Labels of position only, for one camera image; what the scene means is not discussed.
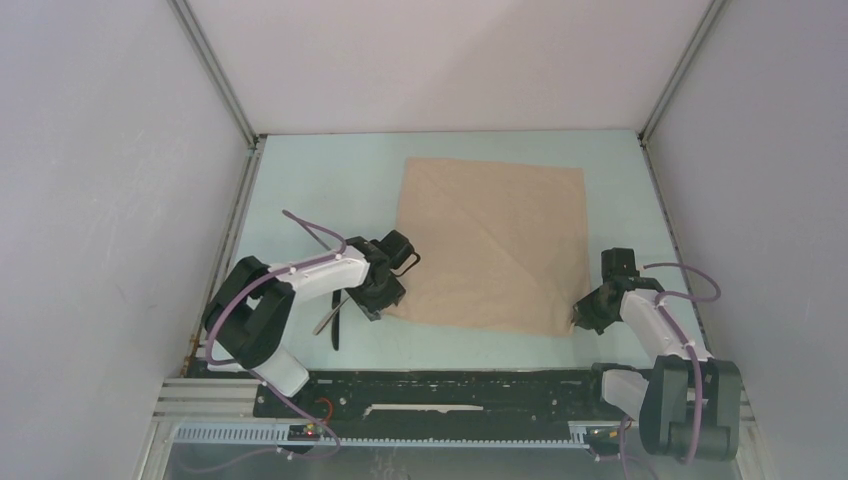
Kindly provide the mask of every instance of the table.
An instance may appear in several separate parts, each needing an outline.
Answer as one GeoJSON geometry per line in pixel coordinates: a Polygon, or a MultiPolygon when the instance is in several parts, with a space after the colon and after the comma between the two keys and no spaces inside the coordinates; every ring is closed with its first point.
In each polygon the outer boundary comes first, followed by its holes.
{"type": "MultiPolygon", "coordinates": [[[[640,264],[675,261],[660,203],[632,131],[386,133],[270,136],[234,258],[284,263],[321,247],[283,208],[345,237],[382,238],[394,227],[407,157],[449,157],[580,167],[586,182],[592,288],[601,283],[600,253],[636,251],[640,264]]],[[[666,290],[685,291],[676,269],[651,271],[666,290]]],[[[688,302],[671,308],[691,338],[703,342],[688,302]]],[[[330,329],[312,329],[329,312],[329,295],[292,310],[283,344],[308,369],[580,368],[595,362],[652,363],[627,326],[602,335],[575,329],[568,338],[489,332],[406,322],[368,321],[353,302],[341,310],[341,349],[330,329]]]]}

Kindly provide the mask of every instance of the white wall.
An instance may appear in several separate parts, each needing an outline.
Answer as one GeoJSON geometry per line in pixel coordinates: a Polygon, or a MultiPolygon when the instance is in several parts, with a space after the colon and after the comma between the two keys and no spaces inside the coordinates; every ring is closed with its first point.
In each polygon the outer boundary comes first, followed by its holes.
{"type": "Polygon", "coordinates": [[[262,133],[644,125],[709,0],[192,1],[262,133]]]}
{"type": "Polygon", "coordinates": [[[164,0],[0,5],[0,478],[128,478],[246,147],[164,0]]]}
{"type": "Polygon", "coordinates": [[[782,478],[846,478],[848,3],[737,0],[651,142],[782,478]]]}

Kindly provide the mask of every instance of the beige cloth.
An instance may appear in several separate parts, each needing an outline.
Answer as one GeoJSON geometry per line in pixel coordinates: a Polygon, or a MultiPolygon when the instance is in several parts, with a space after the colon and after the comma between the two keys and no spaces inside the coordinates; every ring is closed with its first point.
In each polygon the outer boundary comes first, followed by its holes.
{"type": "Polygon", "coordinates": [[[402,319],[537,335],[572,332],[589,292],[583,171],[410,158],[397,227],[421,255],[402,319]]]}

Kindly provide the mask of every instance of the gray wall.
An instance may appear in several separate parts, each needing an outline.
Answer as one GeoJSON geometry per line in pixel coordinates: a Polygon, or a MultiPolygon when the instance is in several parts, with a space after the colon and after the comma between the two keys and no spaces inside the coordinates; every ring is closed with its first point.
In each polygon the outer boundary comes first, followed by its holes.
{"type": "Polygon", "coordinates": [[[848,3],[731,2],[650,154],[781,477],[845,478],[848,3]]]}
{"type": "Polygon", "coordinates": [[[164,0],[0,5],[0,478],[128,478],[246,147],[164,0]]]}

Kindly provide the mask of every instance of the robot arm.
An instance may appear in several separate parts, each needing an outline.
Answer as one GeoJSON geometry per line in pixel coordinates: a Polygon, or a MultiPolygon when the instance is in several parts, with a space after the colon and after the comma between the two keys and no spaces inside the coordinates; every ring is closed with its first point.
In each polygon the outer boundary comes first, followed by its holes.
{"type": "Polygon", "coordinates": [[[272,271],[282,273],[249,294],[256,306],[242,300],[225,319],[212,348],[217,360],[234,360],[221,370],[253,370],[286,396],[296,394],[309,379],[309,372],[283,346],[282,337],[291,309],[315,297],[346,289],[371,320],[397,305],[406,290],[392,270],[415,253],[409,240],[393,230],[383,240],[354,237],[344,252],[285,264],[266,265],[255,257],[239,261],[224,280],[203,313],[203,324],[211,331],[225,307],[249,284],[272,271]]]}
{"type": "MultiPolygon", "coordinates": [[[[627,324],[654,361],[649,379],[630,367],[603,372],[601,397],[639,422],[648,453],[683,456],[690,447],[694,402],[688,399],[694,372],[686,345],[662,317],[656,297],[663,291],[635,268],[633,250],[601,254],[603,284],[574,306],[577,326],[602,334],[614,322],[627,324]]],[[[716,360],[702,345],[691,345],[701,367],[703,416],[696,458],[730,460],[739,442],[742,380],[733,362],[716,360]]]]}

